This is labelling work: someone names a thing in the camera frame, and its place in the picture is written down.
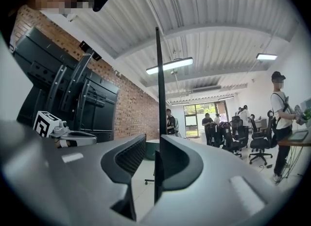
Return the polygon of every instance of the fluorescent light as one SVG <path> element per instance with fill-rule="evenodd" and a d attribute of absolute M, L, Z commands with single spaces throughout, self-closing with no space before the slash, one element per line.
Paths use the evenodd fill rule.
<path fill-rule="evenodd" d="M 264 53 L 258 53 L 256 59 L 258 60 L 276 60 L 277 55 L 274 54 L 264 54 Z"/>
<path fill-rule="evenodd" d="M 177 67 L 183 67 L 183 66 L 192 65 L 192 64 L 193 64 L 193 58 L 192 57 L 178 59 L 178 60 L 164 64 L 163 70 L 171 70 L 171 69 L 174 69 Z M 146 72 L 149 75 L 157 73 L 158 71 L 159 71 L 159 69 L 157 66 L 154 66 L 154 67 L 146 70 Z"/>
<path fill-rule="evenodd" d="M 218 100 L 219 101 L 224 101 L 224 100 L 228 100 L 228 99 L 231 99 L 231 98 L 234 98 L 234 96 L 228 96 L 228 97 L 225 97 L 225 98 L 220 98 Z"/>
<path fill-rule="evenodd" d="M 187 105 L 189 103 L 184 103 L 184 104 L 172 104 L 172 106 L 177 106 L 177 105 Z"/>

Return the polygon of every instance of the white floor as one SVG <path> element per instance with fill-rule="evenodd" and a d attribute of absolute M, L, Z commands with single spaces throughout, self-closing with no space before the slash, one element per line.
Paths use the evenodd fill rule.
<path fill-rule="evenodd" d="M 200 139 L 192 139 L 192 141 L 197 142 L 199 144 L 203 144 Z M 298 154 L 300 147 L 296 149 L 296 155 Z M 257 158 L 253 161 L 252 165 L 249 164 L 248 155 L 251 153 L 251 148 L 243 148 L 242 153 L 242 160 L 245 161 L 251 168 L 254 168 L 260 174 L 267 179 L 269 182 L 274 183 L 272 180 L 273 169 L 276 162 L 278 147 L 273 149 L 266 150 L 266 153 L 270 153 L 273 155 L 273 158 L 267 157 L 267 163 L 273 164 L 272 168 L 266 169 L 259 167 L 263 165 L 263 160 L 261 158 Z M 298 162 L 296 163 L 295 167 L 291 171 L 291 174 L 288 178 L 284 178 L 279 184 L 278 187 L 281 191 L 284 191 L 288 188 L 296 186 L 301 177 L 297 174 L 303 174 L 306 165 L 309 163 L 311 157 L 311 150 L 310 148 L 304 148 L 301 152 Z M 149 160 L 143 160 L 141 165 L 139 166 L 138 170 L 136 171 L 135 175 L 132 178 L 132 191 L 134 197 L 134 205 L 136 210 L 137 221 L 139 221 L 143 216 L 153 207 L 154 205 L 154 183 L 148 182 L 145 185 L 144 179 L 154 179 L 155 162 Z"/>

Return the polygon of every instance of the cap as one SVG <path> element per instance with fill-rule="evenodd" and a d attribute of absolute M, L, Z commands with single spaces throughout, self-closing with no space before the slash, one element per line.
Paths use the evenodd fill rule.
<path fill-rule="evenodd" d="M 283 75 L 281 75 L 281 73 L 280 73 L 280 72 L 275 71 L 275 72 L 273 72 L 273 74 L 272 74 L 272 76 L 271 76 L 271 79 L 272 79 L 272 80 L 275 80 L 275 79 L 281 79 L 281 80 L 284 80 L 284 79 L 286 79 L 286 77 L 285 77 L 285 76 L 283 76 Z"/>

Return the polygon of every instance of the air vent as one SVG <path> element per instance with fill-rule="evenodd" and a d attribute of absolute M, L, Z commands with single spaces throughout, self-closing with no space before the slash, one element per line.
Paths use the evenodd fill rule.
<path fill-rule="evenodd" d="M 193 93 L 198 93 L 198 92 L 218 90 L 218 89 L 221 89 L 220 85 L 213 85 L 213 86 L 206 86 L 206 87 L 201 87 L 201 88 L 193 88 L 192 92 Z"/>

